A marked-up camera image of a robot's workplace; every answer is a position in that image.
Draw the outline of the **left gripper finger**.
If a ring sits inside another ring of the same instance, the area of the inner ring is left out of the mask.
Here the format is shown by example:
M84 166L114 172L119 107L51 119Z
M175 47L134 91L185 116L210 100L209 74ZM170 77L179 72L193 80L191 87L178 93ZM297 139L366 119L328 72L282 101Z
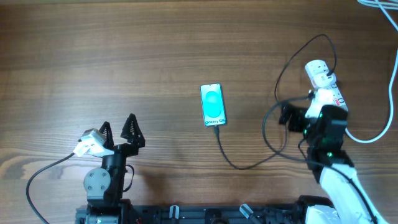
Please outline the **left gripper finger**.
M139 128L136 115L132 113L129 115L122 128L121 137L137 148L145 146L146 140Z
M99 132L106 138L104 147L106 149L112 149L114 146L114 141L110 123L105 121L100 127Z

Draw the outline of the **turquoise Galaxy S25 smartphone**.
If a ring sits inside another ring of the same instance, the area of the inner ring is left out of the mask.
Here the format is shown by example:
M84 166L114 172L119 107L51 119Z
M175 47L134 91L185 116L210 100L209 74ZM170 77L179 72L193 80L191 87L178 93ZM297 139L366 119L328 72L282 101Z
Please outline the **turquoise Galaxy S25 smartphone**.
M200 87L203 120L205 126L226 124L223 93L219 83Z

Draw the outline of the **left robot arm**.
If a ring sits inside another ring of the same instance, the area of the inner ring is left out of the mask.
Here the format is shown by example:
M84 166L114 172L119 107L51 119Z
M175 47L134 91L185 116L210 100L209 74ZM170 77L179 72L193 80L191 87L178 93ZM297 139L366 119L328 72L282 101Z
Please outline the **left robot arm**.
M76 223L141 223L142 218L123 193L128 167L127 158L136 156L145 146L145 138L137 123L136 115L130 114L121 132L124 144L115 145L110 124L106 121L100 129L90 129L80 138L87 152L102 159L101 167L90 170L83 181L87 208L77 210Z

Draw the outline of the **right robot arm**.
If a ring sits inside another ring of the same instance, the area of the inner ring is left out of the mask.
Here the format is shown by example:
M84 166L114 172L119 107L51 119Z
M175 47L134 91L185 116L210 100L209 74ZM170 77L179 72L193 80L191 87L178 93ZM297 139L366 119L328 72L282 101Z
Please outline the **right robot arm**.
M301 223L385 223L361 186L353 161L342 150L346 110L324 105L312 117L290 103L281 107L279 122L301 131L308 144L303 160L327 198L302 196Z

